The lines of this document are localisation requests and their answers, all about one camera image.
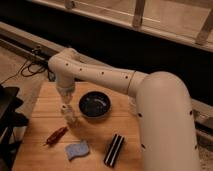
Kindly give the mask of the white arm end tip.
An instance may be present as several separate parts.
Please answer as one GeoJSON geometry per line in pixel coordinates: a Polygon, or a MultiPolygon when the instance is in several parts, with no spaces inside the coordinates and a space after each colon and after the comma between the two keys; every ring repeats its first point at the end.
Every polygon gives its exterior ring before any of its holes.
{"type": "Polygon", "coordinates": [[[61,96],[62,102],[65,104],[69,104],[70,101],[72,100],[72,94],[74,93],[74,88],[73,87],[71,87],[71,88],[58,87],[57,90],[61,96]]]}

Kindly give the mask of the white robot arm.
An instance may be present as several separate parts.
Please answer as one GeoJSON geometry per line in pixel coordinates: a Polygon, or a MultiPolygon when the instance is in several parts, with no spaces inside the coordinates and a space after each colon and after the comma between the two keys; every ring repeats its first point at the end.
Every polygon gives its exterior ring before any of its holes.
{"type": "Polygon", "coordinates": [[[191,97],[178,76],[85,64],[72,48],[52,56],[48,66],[64,100],[76,78],[135,99],[143,171],[201,171],[191,97]]]}

